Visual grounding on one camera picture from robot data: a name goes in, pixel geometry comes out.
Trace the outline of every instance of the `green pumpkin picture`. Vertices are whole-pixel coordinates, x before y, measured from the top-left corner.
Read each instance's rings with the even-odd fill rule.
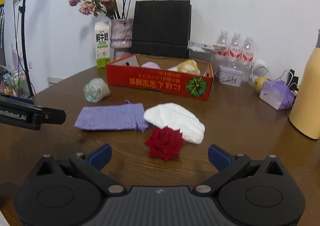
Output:
[[[205,94],[208,83],[201,77],[193,77],[187,83],[187,92],[193,97],[200,97]]]

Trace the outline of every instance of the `orange bottle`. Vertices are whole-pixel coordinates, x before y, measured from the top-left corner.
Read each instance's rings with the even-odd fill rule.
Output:
[[[303,134],[320,138],[320,29],[316,48],[304,69],[300,89],[289,115],[290,122]]]

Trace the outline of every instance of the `milk carton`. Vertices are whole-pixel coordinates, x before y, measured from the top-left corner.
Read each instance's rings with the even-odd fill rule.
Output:
[[[96,58],[97,68],[105,68],[110,62],[110,32],[109,22],[97,22],[95,24]]]

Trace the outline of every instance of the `yellow object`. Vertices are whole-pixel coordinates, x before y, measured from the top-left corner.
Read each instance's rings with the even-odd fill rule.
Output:
[[[194,60],[186,60],[177,66],[178,72],[200,75],[197,63]]]
[[[289,115],[290,122],[303,134],[320,137],[320,30],[318,43],[304,69],[299,93]]]
[[[266,78],[264,77],[258,77],[255,79],[254,83],[253,83],[253,87],[256,90],[256,92],[260,93],[261,89],[262,89],[262,85],[265,81],[268,81]]]

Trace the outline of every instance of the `bottle label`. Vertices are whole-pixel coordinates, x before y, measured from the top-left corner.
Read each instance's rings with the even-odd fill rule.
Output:
[[[227,51],[217,51],[218,55],[228,56],[228,50]]]
[[[243,52],[241,59],[248,61],[248,62],[252,62],[253,60],[253,53],[250,52]]]
[[[240,58],[242,54],[242,50],[239,48],[230,48],[230,53],[229,55],[231,57],[235,57],[235,58]]]

